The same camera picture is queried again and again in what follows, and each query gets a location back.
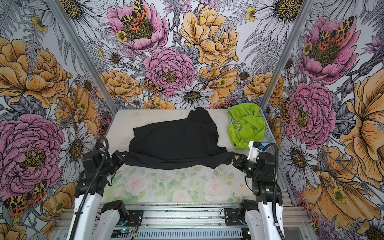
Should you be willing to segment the black garment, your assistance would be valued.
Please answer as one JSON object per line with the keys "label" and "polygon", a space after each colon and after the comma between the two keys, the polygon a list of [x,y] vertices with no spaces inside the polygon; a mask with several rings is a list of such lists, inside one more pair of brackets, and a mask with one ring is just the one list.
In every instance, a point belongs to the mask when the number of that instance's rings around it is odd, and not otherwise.
{"label": "black garment", "polygon": [[203,165],[215,169],[232,163],[233,153],[218,145],[217,126],[207,110],[191,110],[185,119],[134,129],[125,164],[176,170]]}

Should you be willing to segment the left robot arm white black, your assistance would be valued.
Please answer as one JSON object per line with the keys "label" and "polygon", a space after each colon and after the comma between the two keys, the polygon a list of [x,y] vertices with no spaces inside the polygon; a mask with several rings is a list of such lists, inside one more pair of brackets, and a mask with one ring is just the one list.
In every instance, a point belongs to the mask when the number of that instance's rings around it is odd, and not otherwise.
{"label": "left robot arm white black", "polygon": [[80,173],[75,188],[75,205],[68,240],[109,240],[116,226],[124,225],[128,213],[123,201],[104,204],[100,222],[95,226],[96,215],[110,176],[125,162],[116,154],[92,150],[85,154],[85,170]]}

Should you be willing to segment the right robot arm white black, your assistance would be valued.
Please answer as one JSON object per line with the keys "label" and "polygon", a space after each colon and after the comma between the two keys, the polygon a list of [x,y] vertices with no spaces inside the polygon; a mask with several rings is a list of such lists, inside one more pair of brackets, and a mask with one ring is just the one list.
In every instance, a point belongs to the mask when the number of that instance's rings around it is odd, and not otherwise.
{"label": "right robot arm white black", "polygon": [[279,161],[274,155],[261,152],[256,161],[244,154],[235,154],[233,166],[251,180],[254,200],[244,200],[240,217],[247,225],[252,240],[284,240],[283,200],[278,185]]}

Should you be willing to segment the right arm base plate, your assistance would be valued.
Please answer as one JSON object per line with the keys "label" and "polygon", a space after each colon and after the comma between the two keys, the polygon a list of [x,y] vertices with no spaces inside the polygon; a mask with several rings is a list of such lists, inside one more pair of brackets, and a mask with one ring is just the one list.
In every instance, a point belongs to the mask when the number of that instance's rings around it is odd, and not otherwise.
{"label": "right arm base plate", "polygon": [[242,226],[244,225],[239,208],[225,208],[224,215],[222,216],[225,220],[226,226]]}

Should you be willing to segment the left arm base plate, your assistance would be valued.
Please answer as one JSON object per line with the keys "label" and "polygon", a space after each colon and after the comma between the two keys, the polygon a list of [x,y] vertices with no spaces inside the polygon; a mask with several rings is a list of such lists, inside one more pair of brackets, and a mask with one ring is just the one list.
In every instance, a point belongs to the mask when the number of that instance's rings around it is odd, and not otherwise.
{"label": "left arm base plate", "polygon": [[127,210],[127,216],[118,223],[118,226],[140,227],[142,225],[143,215],[143,210]]}

